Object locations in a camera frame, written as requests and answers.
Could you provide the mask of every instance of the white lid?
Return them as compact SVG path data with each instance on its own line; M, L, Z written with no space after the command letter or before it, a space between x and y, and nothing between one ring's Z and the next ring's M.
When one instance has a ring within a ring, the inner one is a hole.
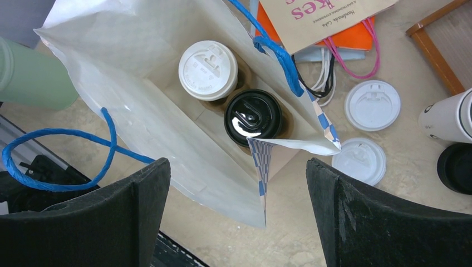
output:
M7 42L0 37L0 91L5 89L13 76L13 53Z
M331 166L344 174L375 186L387 171L387 156L376 143L365 138L349 139L333 156Z
M201 41L182 55L179 79L193 97L203 101L218 100L234 90L238 80L238 62L225 45Z
M345 111L351 124L364 131L389 127L400 114L401 101L397 91L382 81L358 84L347 95Z

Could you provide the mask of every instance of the blue rope handle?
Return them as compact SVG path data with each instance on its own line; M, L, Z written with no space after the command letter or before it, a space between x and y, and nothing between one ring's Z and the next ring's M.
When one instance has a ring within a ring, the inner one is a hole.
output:
M68 191L78 191L78 190L86 190L89 188L92 188L96 186L100 180L105 176L106 172L110 168L111 162L113 160L113 157L115 156L115 152L127 155L132 157L135 160L141 161L145 164L150 164L154 162L153 159L150 157L146 157L143 155L139 155L137 153L134 153L132 151L129 151L121 146L118 146L116 144L116 129L115 129L115 124L113 123L113 119L111 118L110 114L108 113L108 110L106 108L102 108L101 112L103 113L103 116L105 118L105 121L110 129L110 137L111 141L107 141L105 139L102 139L96 135L93 135L91 133L83 132L80 130L69 130L69 129L62 129L62 128L46 128L46 129L41 129L37 131L33 131L30 133L27 133L17 139L15 139L13 142L8 144L2 152L2 159L3 159L3 164L5 165L5 168L7 169L8 173L15 178L18 182L22 183L23 185L26 185L28 187L34 188L34 189L39 189L39 190L45 190L45 191L52 191L52 192L68 192ZM108 153L108 157L106 158L105 164L102 168L102 170L99 172L99 174L90 182L82 185L57 185L57 184L50 184L47 182L40 182L36 181L33 178L23 174L20 172L20 170L17 168L15 163L13 162L12 158L12 151L18 146L21 145L31 139L35 139L38 137L46 136L46 135L73 135L77 137L82 137L84 139L90 140L92 142L98 143L100 145L108 146L110 148L110 152Z
M290 86L290 90L298 96L301 97L304 93L304 89L301 88L300 82L298 80L298 71L293 63L290 55L280 47L277 43L271 40L267 32L260 25L260 23L252 16L252 14L241 4L238 0L228 0L233 4L251 23L255 28L261 33L262 36L256 36L253 39L254 47L259 50L261 53L265 53L262 46L268 47L272 50L277 57L280 65L282 66L283 72L285 73L285 78L287 83Z

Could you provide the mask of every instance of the blue and white checkered paper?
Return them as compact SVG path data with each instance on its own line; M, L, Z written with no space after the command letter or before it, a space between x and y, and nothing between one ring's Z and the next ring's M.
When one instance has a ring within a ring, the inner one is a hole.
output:
M334 147L338 148L338 152L341 151L341 143L336 132L334 125L328 119L326 114L323 112L319 104L315 101L315 98L307 92L305 96L302 97L309 97L311 105L313 106L313 112L316 115L320 127L323 129L323 134L325 138L332 142ZM269 169L271 166L272 160L272 151L273 148L277 145L283 146L283 140L270 140L270 139L253 139L248 138L249 148L251 150L251 155L254 160L254 165L257 171L257 175L259 176L259 193L260 193L260 200L262 205L264 206L264 210L266 209L266 195L267 195L267 183L269 181ZM300 146L295 149L304 149L303 146ZM316 151L309 151L313 154L317 154Z

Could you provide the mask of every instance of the paper bag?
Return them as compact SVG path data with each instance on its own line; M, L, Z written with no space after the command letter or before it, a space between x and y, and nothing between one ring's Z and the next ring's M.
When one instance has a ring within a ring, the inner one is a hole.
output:
M266 11L259 3L257 7L257 21L264 27L264 30L267 31L269 37L275 42L282 42L280 36L277 34L274 25L267 16ZM259 31L255 32L256 36L260 36ZM369 31L364 27L362 23L358 23L350 28L347 28L341 32L338 32L332 36L333 41L337 47L347 48L353 50L364 50L370 51L372 48L372 36ZM324 46L323 42L319 42L316 45Z
M221 0L56 0L36 32L88 106L98 115L108 109L131 150L168 158L173 186L232 219L264 227L269 178L299 149L340 151L319 106L291 93L280 65L254 48ZM253 87L285 105L293 140L253 140L249 156L227 136L223 115L182 88L180 57L205 39L233 49L254 71Z
M257 19L260 25L267 31L269 37L275 41L276 43L281 43L279 35L277 35L272 23L270 23L269 18L267 17L266 12L260 12L259 9L260 3L259 0L250 0L249 2L249 11L251 15ZM255 29L254 25L251 25L250 28L251 36L261 36L261 33ZM322 47L320 46L309 46L297 53L295 53L295 61L297 63L303 62L321 62L322 61L322 54L321 54ZM344 49L339 48L339 53L341 58L345 61L350 60L364 60L366 58L366 53L363 50L352 50L352 49Z
M398 0L260 0L289 54L348 29L396 2Z

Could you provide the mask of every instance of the green water bottle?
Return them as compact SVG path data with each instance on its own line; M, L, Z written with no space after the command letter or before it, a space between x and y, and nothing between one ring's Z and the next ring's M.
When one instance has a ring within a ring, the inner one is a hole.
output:
M0 101L61 110L77 96L61 61L0 37Z

